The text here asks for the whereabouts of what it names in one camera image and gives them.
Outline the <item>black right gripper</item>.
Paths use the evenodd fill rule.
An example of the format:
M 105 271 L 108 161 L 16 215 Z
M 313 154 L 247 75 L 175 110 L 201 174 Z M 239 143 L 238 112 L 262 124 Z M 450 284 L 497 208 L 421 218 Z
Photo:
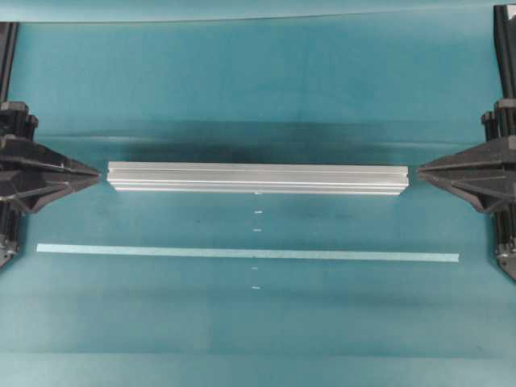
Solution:
M 481 116 L 487 142 L 418 168 L 418 175 L 453 170 L 515 171 L 515 100 L 499 99 Z M 505 178 L 459 179 L 423 177 L 427 183 L 468 202 L 477 212 L 495 212 L 496 255 L 515 253 L 515 184 Z

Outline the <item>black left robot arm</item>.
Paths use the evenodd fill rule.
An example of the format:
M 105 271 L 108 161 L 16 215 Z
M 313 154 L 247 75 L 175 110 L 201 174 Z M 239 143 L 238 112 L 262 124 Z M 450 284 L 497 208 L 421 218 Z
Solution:
M 34 141 L 38 119 L 7 92 L 19 25 L 1 23 L 1 252 L 19 250 L 25 214 L 98 183 L 100 172 Z

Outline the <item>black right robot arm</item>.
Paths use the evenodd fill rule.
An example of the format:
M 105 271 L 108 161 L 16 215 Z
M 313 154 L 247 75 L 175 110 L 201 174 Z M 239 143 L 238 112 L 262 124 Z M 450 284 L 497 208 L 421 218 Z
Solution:
M 421 165 L 418 177 L 468 202 L 495 222 L 500 264 L 515 256 L 515 5 L 493 8 L 503 98 L 481 116 L 485 142 Z

